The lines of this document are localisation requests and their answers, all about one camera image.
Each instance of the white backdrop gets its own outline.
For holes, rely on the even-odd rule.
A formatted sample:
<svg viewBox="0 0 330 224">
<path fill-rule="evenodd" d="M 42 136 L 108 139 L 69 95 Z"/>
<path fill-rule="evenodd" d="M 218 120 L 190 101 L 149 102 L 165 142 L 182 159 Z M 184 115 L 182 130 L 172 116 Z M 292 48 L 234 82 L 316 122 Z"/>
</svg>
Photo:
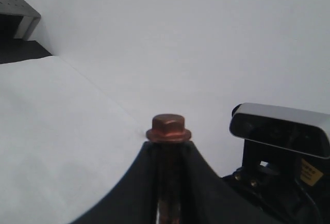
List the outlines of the white backdrop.
<svg viewBox="0 0 330 224">
<path fill-rule="evenodd" d="M 330 113 L 328 0 L 26 1 L 42 15 L 32 39 L 134 120 L 137 139 L 154 115 L 182 114 L 219 175 L 240 165 L 228 132 L 237 104 Z"/>
</svg>

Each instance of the silver camera housing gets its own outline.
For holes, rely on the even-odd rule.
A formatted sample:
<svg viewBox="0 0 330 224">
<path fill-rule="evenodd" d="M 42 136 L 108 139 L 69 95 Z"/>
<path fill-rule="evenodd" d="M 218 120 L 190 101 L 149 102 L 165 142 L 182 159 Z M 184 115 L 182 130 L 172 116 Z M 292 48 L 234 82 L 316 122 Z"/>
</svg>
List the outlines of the silver camera housing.
<svg viewBox="0 0 330 224">
<path fill-rule="evenodd" d="M 267 129 L 272 123 L 275 123 L 273 126 L 276 126 L 279 137 L 281 133 L 285 133 L 282 140 L 268 136 Z M 233 114 L 229 130 L 239 138 L 315 157 L 330 158 L 330 115 L 328 114 L 244 103 Z M 306 138 L 301 138 L 299 135 L 302 132 L 309 136 L 305 135 Z"/>
</svg>

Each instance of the yellow label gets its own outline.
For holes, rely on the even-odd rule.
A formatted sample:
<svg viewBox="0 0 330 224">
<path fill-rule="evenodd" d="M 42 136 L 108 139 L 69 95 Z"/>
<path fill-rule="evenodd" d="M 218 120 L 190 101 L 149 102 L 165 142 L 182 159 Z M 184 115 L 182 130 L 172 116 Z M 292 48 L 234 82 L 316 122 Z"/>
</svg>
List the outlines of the yellow label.
<svg viewBox="0 0 330 224">
<path fill-rule="evenodd" d="M 321 178 L 323 173 L 310 163 L 302 159 L 300 179 L 309 186 L 314 186 Z"/>
</svg>

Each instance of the hex bolt head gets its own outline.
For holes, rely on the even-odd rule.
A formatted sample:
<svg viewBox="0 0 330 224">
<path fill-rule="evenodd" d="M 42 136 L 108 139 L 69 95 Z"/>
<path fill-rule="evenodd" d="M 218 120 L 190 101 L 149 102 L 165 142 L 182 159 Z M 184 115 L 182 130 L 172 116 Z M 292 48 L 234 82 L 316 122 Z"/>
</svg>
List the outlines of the hex bolt head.
<svg viewBox="0 0 330 224">
<path fill-rule="evenodd" d="M 152 129 L 146 137 L 152 142 L 179 143 L 188 141 L 191 132 L 185 129 L 185 118 L 175 114 L 161 114 L 153 118 Z"/>
</svg>

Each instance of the metal shelf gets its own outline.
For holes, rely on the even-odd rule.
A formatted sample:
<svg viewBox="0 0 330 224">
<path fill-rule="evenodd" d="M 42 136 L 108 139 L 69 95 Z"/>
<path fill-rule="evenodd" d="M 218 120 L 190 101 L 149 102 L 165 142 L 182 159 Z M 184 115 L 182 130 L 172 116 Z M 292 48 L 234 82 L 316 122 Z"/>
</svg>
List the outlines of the metal shelf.
<svg viewBox="0 0 330 224">
<path fill-rule="evenodd" d="M 1 20 L 12 21 L 3 22 L 1 26 L 13 29 L 14 38 L 25 40 L 29 38 L 41 18 L 40 14 L 24 0 L 0 0 L 0 16 L 6 17 Z"/>
</svg>

